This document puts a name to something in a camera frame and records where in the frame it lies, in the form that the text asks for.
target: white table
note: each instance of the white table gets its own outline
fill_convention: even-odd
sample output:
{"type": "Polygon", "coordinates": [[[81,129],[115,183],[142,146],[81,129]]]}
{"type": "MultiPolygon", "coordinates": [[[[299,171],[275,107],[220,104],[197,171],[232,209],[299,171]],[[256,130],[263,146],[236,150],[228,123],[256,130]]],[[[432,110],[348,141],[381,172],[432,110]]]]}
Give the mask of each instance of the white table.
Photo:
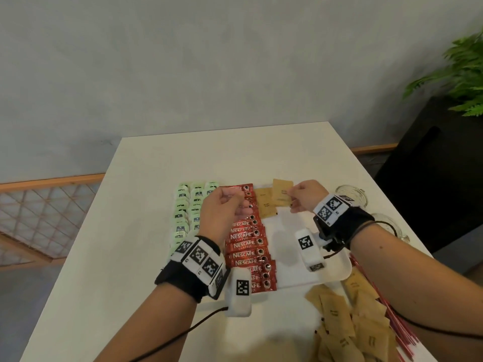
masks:
{"type": "MultiPolygon", "coordinates": [[[[428,254],[328,122],[122,139],[21,362],[96,357],[154,287],[178,182],[269,184],[274,177],[363,188],[368,211],[392,217],[428,254]]],[[[265,362],[268,353],[305,360],[319,323],[303,298],[308,288],[265,293],[247,319],[217,314],[188,336],[181,360],[265,362]]],[[[195,321],[219,306],[201,304],[195,321]]],[[[420,346],[415,360],[433,359],[420,346]]]]}

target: person's right hand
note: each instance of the person's right hand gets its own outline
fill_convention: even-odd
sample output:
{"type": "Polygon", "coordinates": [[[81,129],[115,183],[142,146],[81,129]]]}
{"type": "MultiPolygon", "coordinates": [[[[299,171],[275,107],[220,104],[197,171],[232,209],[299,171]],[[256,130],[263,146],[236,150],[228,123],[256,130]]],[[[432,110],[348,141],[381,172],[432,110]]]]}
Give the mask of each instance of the person's right hand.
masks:
{"type": "Polygon", "coordinates": [[[295,199],[290,205],[290,212],[298,213],[313,211],[329,192],[318,181],[306,180],[287,190],[287,194],[295,199]]]}

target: hand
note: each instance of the hand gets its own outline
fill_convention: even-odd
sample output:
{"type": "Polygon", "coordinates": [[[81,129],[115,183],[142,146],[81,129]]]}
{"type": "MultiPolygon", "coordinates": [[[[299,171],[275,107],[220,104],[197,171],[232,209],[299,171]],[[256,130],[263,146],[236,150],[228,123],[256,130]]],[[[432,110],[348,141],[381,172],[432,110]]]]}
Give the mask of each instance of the hand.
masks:
{"type": "Polygon", "coordinates": [[[328,196],[329,192],[316,180],[306,180],[287,190],[294,200],[290,212],[298,213],[313,211],[313,209],[328,196]]]}
{"type": "Polygon", "coordinates": [[[221,248],[234,222],[253,213],[245,194],[238,188],[216,188],[202,204],[198,235],[208,237],[221,248]]]}

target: black cabinet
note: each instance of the black cabinet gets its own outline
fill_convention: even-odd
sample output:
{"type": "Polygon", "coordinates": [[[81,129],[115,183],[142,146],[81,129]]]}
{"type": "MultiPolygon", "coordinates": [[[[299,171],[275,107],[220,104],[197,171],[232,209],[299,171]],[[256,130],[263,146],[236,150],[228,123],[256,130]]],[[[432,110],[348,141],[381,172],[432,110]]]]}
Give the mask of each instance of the black cabinet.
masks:
{"type": "Polygon", "coordinates": [[[483,223],[483,116],[454,105],[432,98],[375,177],[430,252],[483,223]]]}

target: person's left hand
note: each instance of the person's left hand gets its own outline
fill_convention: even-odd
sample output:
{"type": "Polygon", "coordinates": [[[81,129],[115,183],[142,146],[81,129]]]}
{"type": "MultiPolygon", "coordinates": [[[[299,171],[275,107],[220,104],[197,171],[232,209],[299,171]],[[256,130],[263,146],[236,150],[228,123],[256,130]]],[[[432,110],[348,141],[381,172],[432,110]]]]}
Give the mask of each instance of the person's left hand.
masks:
{"type": "Polygon", "coordinates": [[[208,237],[221,248],[234,222],[253,213],[245,194],[238,188],[216,188],[205,198],[199,213],[198,235],[208,237]]]}

